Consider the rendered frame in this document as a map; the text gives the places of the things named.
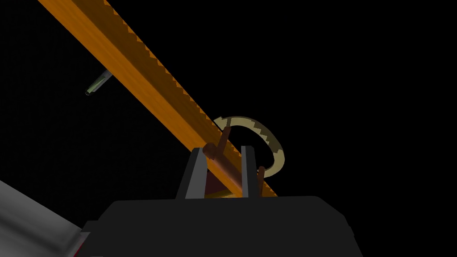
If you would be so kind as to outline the orange wooden door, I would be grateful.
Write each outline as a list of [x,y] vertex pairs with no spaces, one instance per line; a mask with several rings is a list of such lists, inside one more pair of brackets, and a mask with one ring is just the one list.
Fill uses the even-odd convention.
[[[185,147],[218,144],[222,131],[195,103],[107,0],[38,0]],[[225,155],[239,166],[228,141]],[[208,159],[228,190],[235,186]]]

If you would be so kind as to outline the brown and tan curved handle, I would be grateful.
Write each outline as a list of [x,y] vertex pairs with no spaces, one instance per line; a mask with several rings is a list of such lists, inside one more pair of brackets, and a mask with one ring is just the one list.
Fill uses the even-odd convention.
[[[227,179],[235,186],[235,190],[232,191],[234,196],[242,197],[242,175],[241,175],[241,163],[239,166],[235,166],[227,155],[225,155],[225,147],[229,140],[231,128],[234,126],[240,126],[250,129],[267,144],[271,150],[274,158],[274,163],[269,168],[263,166],[257,167],[258,172],[258,185],[259,185],[259,197],[275,197],[277,196],[274,191],[268,186],[264,179],[278,173],[285,164],[285,155],[283,147],[273,135],[273,133],[259,121],[253,120],[252,118],[243,116],[230,116],[230,117],[218,117],[214,120],[214,123],[221,128],[222,134],[217,145],[208,143],[203,147],[203,153],[209,158],[214,165],[221,170],[221,172],[227,177]],[[238,152],[239,158],[241,158],[241,151]]]

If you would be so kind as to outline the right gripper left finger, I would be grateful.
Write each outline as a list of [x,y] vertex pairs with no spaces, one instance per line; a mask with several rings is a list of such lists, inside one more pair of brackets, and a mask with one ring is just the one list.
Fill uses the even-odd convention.
[[194,148],[186,165],[176,199],[203,199],[208,165],[202,148]]

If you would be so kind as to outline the green grey small cylinder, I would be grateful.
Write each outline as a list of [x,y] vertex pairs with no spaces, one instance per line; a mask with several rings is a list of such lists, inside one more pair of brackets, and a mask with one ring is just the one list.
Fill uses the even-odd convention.
[[104,83],[112,77],[112,73],[108,70],[104,71],[93,84],[85,91],[85,94],[90,96],[94,94]]

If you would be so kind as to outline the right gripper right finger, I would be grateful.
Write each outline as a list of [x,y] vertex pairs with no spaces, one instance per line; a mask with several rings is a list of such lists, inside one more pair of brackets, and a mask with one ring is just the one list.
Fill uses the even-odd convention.
[[242,197],[259,198],[258,170],[252,146],[241,147]]

